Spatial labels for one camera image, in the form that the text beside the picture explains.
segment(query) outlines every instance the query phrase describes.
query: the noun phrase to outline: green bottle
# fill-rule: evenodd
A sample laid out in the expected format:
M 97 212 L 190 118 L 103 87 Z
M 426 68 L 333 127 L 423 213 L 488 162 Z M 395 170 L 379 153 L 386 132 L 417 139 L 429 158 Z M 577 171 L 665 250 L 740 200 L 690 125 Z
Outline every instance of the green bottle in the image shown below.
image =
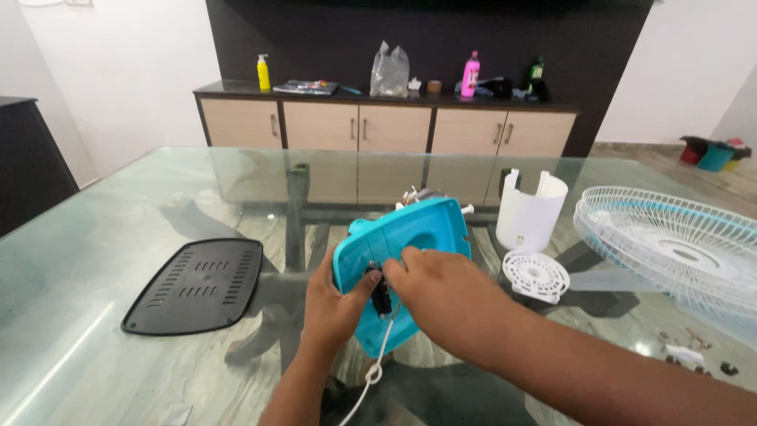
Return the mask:
M 536 59 L 536 64 L 531 67 L 531 73 L 528 75 L 528 93 L 534 89 L 531 85 L 531 81 L 535 78 L 541 78 L 541 74 L 544 72 L 544 57 L 540 56 Z

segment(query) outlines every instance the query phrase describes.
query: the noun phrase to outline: cabinet handle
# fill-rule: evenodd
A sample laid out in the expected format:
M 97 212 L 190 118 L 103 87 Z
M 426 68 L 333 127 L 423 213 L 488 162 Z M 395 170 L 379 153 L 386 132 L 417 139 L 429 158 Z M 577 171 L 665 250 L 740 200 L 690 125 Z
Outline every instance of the cabinet handle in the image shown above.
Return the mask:
M 502 132 L 502 123 L 497 123 L 497 132 L 494 134 L 494 145 L 496 145 L 497 142 L 500 141 L 501 132 Z
M 515 129 L 515 124 L 510 123 L 509 126 L 507 126 L 507 139 L 505 139 L 505 145 L 510 143 L 510 138 L 512 137 L 512 130 Z
M 273 134 L 273 137 L 278 136 L 276 133 L 276 116 L 271 114 L 271 133 Z

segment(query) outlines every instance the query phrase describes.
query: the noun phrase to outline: tiled floor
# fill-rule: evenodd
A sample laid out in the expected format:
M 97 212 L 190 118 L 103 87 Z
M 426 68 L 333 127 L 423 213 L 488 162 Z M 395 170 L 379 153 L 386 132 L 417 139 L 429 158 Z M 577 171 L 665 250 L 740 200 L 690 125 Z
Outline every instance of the tiled floor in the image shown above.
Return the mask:
M 591 158 L 631 158 L 694 188 L 714 205 L 757 218 L 757 161 L 747 158 L 734 171 L 711 173 L 678 161 L 683 146 L 596 143 Z

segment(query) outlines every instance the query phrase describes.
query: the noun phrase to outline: teal bucket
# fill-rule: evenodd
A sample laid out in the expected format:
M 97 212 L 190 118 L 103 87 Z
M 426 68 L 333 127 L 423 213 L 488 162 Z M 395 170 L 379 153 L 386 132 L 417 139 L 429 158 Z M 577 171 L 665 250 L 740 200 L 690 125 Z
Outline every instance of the teal bucket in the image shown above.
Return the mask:
M 697 167 L 707 171 L 720 171 L 733 156 L 733 149 L 710 146 L 707 148 L 707 153 L 699 160 Z

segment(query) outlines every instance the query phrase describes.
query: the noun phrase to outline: glass table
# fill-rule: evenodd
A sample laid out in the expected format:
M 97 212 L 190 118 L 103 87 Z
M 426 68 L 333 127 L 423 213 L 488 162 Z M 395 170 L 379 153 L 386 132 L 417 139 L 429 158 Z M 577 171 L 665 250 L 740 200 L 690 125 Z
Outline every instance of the glass table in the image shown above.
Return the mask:
M 572 215 L 596 185 L 635 186 L 708 202 L 627 160 L 385 155 L 363 152 L 158 149 L 0 240 L 0 424 L 160 424 L 172 404 L 187 424 L 256 424 L 299 345 L 305 283 L 358 218 L 394 209 L 411 185 L 472 204 L 473 260 L 507 290 L 492 238 L 503 176 L 535 191 L 549 171 L 569 188 L 546 254 L 570 272 L 613 269 L 581 241 Z M 184 244 L 219 237 L 263 243 L 257 292 L 231 327 L 181 337 L 124 333 L 120 322 Z M 714 378 L 757 389 L 757 354 L 654 292 L 569 290 L 558 306 L 520 302 L 645 356 L 687 345 L 694 330 Z M 718 366 L 740 368 L 734 377 Z M 322 422 L 342 419 L 370 360 L 352 339 L 324 392 Z M 571 424 L 418 333 L 389 355 L 351 424 Z

